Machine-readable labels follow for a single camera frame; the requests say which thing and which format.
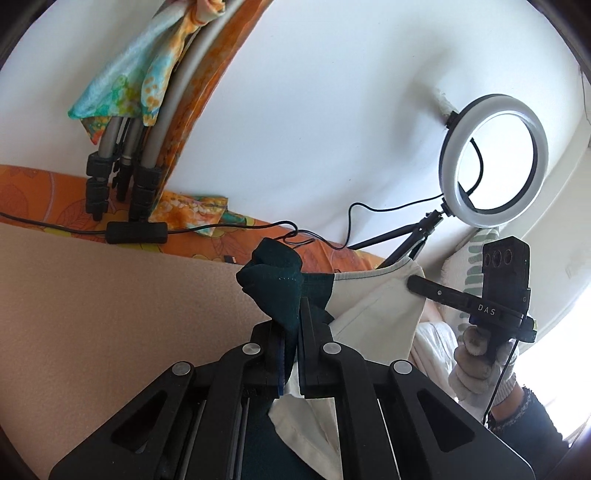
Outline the right gloved hand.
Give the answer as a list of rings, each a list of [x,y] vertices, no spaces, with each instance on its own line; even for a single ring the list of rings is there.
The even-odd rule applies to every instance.
[[[489,403],[491,407],[500,405],[517,386],[514,366],[519,349],[514,340],[509,340],[498,347],[491,360],[487,357],[491,335],[476,326],[464,327],[448,381],[460,404],[474,416],[482,417]]]

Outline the right dark sleeve forearm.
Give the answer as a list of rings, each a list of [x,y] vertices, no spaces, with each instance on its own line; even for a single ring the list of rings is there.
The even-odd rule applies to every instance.
[[[489,428],[532,467],[537,479],[545,479],[569,450],[535,393],[516,386],[514,394],[492,409]]]

